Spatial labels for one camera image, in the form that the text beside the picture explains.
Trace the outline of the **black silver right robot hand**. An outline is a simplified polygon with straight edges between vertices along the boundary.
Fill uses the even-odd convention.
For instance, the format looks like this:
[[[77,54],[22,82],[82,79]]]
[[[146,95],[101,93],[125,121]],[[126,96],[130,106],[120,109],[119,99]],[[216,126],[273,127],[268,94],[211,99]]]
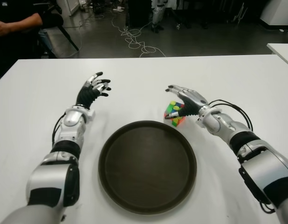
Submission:
[[[165,119],[172,119],[176,117],[198,115],[203,107],[209,107],[208,101],[198,92],[180,87],[178,85],[169,85],[165,90],[176,94],[184,103],[184,107],[176,112],[171,112],[165,116]]]

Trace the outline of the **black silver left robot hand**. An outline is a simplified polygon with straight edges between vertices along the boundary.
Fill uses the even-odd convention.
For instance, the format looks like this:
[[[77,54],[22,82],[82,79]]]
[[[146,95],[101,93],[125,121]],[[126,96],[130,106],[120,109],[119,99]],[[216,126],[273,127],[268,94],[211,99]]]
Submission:
[[[81,105],[86,109],[89,109],[92,103],[99,97],[107,97],[110,91],[109,79],[101,79],[103,72],[97,72],[86,80],[83,87],[80,89],[77,98],[76,105]]]

